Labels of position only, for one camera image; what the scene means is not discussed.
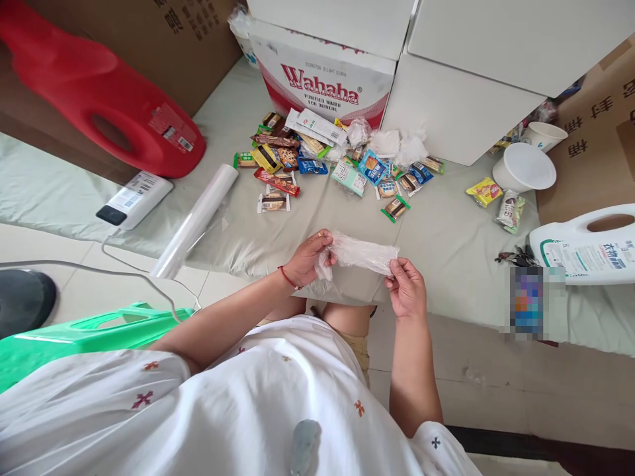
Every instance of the red string bracelet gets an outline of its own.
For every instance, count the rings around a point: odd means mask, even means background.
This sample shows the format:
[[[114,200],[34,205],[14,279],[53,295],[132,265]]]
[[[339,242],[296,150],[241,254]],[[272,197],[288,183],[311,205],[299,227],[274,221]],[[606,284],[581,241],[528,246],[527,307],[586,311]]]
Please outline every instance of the red string bracelet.
[[[280,270],[280,272],[282,273],[282,275],[284,276],[284,279],[286,279],[288,281],[288,283],[293,286],[296,291],[300,291],[304,286],[296,286],[295,284],[293,284],[291,282],[291,280],[287,277],[287,275],[284,273],[284,265],[283,266],[278,266],[278,269]]]

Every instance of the white laundry detergent bottle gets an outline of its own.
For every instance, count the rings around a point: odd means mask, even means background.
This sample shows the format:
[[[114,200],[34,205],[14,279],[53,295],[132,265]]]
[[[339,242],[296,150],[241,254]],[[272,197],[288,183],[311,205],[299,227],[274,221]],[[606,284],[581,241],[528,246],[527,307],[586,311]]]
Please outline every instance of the white laundry detergent bottle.
[[[566,284],[635,283],[635,223],[608,231],[588,229],[591,223],[615,215],[635,217],[635,204],[536,228],[529,233],[529,246],[541,266],[566,269]]]

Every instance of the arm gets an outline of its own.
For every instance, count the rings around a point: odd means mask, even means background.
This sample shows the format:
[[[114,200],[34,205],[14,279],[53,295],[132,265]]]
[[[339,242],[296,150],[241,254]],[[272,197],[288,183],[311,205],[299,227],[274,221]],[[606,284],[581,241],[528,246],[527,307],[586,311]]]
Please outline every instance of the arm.
[[[390,414],[412,438],[422,423],[443,423],[428,328],[423,277],[406,258],[390,263],[395,280],[385,279],[397,316],[390,382]]]
[[[333,236],[321,230],[302,243],[284,273],[297,286],[316,278],[318,255],[331,244]],[[328,266],[336,263],[329,257]],[[201,309],[150,346],[150,350],[172,352],[185,360],[193,374],[205,370],[236,345],[283,299],[295,292],[294,286],[277,270],[246,288]]]

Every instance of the white cable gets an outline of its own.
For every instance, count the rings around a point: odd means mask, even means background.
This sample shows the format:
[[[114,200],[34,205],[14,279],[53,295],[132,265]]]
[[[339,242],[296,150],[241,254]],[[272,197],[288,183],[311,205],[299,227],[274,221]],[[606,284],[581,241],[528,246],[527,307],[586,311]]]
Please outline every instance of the white cable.
[[[4,262],[4,263],[0,263],[0,268],[24,268],[25,266],[38,266],[40,264],[57,264],[59,266],[67,266],[70,268],[81,269],[84,271],[95,271],[99,274],[110,274],[111,276],[129,276],[131,278],[144,279],[157,293],[161,294],[170,303],[170,310],[172,311],[172,317],[174,317],[176,322],[178,323],[183,322],[182,320],[179,319],[179,316],[177,316],[177,310],[174,306],[174,301],[166,293],[161,291],[147,276],[144,276],[143,274],[127,273],[127,272],[121,272],[121,271],[108,271],[108,270],[103,270],[99,268],[91,268],[90,266],[84,266],[83,264],[71,263],[68,261],[58,261],[58,260]]]
[[[115,236],[118,232],[119,232],[119,230],[117,229],[114,233],[111,233],[110,235],[108,235],[107,237],[105,237],[105,238],[104,238],[104,241],[102,241],[102,242],[101,242],[101,252],[102,252],[104,255],[106,255],[106,256],[108,256],[108,257],[110,257],[110,258],[114,259],[115,261],[118,261],[118,262],[120,262],[121,264],[125,264],[126,266],[129,266],[129,267],[130,267],[130,268],[132,268],[132,269],[136,269],[137,271],[141,271],[141,272],[144,272],[144,273],[149,273],[149,271],[144,270],[144,269],[141,269],[141,268],[137,268],[136,266],[133,266],[133,265],[132,265],[132,264],[130,264],[129,262],[123,261],[122,259],[117,258],[116,256],[111,255],[110,253],[108,253],[108,251],[106,251],[106,243],[108,242],[108,239],[109,239],[110,237],[114,237],[114,236]],[[193,292],[191,292],[191,291],[190,291],[190,288],[188,288],[188,287],[187,287],[186,285],[184,285],[181,281],[178,281],[178,280],[176,280],[176,279],[174,279],[174,280],[172,280],[172,281],[179,283],[179,284],[180,284],[180,285],[181,285],[181,286],[182,286],[182,287],[183,287],[183,288],[184,288],[184,289],[185,289],[185,290],[186,290],[186,291],[187,291],[187,292],[188,292],[188,293],[189,293],[189,294],[190,294],[190,295],[194,298],[194,300],[196,301],[196,306],[198,307],[198,309],[196,309],[197,311],[200,311],[200,310],[203,308],[203,307],[200,305],[200,302],[199,302],[199,300],[198,300],[198,296],[197,296],[196,294],[194,294]]]

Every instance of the red detergent bottle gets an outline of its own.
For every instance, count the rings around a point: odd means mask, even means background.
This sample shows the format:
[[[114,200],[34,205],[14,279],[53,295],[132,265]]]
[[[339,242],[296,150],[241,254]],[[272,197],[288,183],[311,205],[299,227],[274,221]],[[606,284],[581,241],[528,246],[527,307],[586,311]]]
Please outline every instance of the red detergent bottle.
[[[60,30],[21,0],[0,0],[0,38],[24,84],[118,159],[177,179],[203,156],[205,140],[187,114],[105,46]]]

